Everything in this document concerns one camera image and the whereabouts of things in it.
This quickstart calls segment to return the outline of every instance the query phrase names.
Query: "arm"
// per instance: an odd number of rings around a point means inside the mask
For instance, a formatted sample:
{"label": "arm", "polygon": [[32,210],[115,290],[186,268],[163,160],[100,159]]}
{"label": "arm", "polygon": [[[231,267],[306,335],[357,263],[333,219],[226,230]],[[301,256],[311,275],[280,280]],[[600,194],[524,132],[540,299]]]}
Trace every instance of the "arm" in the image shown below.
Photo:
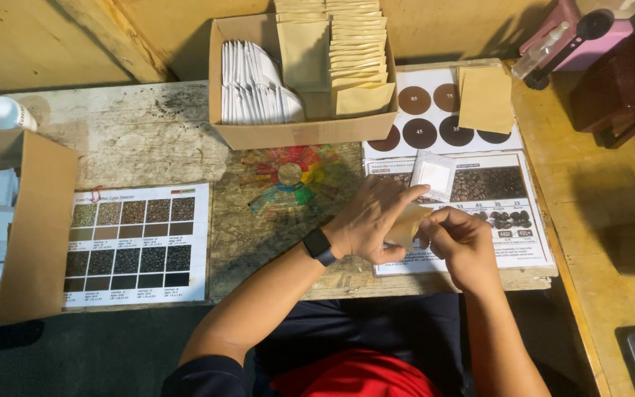
{"label": "arm", "polygon": [[[332,254],[357,255],[373,264],[405,257],[402,247],[383,248],[386,232],[406,204],[430,190],[408,189],[392,179],[366,178],[347,207],[322,228]],[[260,268],[200,321],[183,351],[180,365],[208,355],[224,355],[240,364],[246,352],[269,335],[300,297],[324,273],[302,242]]]}
{"label": "arm", "polygon": [[550,397],[525,351],[501,286],[491,227],[473,216],[445,207],[420,224],[420,246],[430,242],[445,259],[452,282],[467,304],[472,372],[478,394],[492,397]]}

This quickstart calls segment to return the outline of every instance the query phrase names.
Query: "cardboard box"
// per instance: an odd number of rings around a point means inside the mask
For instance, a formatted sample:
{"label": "cardboard box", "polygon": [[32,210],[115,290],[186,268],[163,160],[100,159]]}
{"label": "cardboard box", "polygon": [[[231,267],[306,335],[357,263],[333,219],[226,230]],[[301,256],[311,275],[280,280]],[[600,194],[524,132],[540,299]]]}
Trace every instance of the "cardboard box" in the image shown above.
{"label": "cardboard box", "polygon": [[21,168],[0,280],[0,326],[60,313],[78,154],[36,133],[0,131],[0,169]]}
{"label": "cardboard box", "polygon": [[[275,124],[269,126],[222,125],[222,43],[227,40],[256,43],[272,57],[281,59],[276,14],[215,19],[209,35],[209,122],[234,150],[280,148],[322,143],[386,139],[399,109],[394,88],[388,111],[356,119]],[[386,40],[388,82],[396,83],[391,44]]]}

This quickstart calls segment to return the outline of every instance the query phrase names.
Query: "dark pants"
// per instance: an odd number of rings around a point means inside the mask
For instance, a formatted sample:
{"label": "dark pants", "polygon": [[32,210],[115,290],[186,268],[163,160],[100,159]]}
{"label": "dark pants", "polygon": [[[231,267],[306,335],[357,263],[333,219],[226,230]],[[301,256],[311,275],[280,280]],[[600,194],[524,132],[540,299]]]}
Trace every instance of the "dark pants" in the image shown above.
{"label": "dark pants", "polygon": [[415,366],[447,397],[461,396],[459,297],[428,294],[298,302],[256,348],[254,396],[274,376],[352,347]]}

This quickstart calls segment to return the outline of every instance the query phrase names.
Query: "clear plastic bottle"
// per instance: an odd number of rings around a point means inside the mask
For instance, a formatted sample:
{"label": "clear plastic bottle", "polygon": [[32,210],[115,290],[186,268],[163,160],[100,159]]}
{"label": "clear plastic bottle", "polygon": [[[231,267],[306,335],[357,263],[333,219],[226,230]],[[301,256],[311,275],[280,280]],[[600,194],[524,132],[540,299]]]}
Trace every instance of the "clear plastic bottle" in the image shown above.
{"label": "clear plastic bottle", "polygon": [[550,55],[550,50],[555,43],[562,37],[562,32],[570,27],[568,22],[563,22],[553,29],[548,35],[536,40],[525,51],[523,57],[511,68],[511,74],[520,79],[528,76],[538,65],[541,64]]}

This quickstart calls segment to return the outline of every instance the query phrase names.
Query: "smart watch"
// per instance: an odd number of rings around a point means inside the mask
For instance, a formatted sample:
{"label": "smart watch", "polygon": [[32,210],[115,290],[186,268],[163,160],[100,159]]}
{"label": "smart watch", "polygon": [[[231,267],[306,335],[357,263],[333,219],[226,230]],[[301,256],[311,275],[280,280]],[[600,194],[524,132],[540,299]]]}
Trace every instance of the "smart watch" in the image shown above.
{"label": "smart watch", "polygon": [[305,244],[308,254],[313,259],[319,260],[322,266],[327,267],[337,260],[330,250],[332,248],[330,240],[327,239],[327,236],[324,235],[320,228],[308,233],[303,239],[303,244]]}

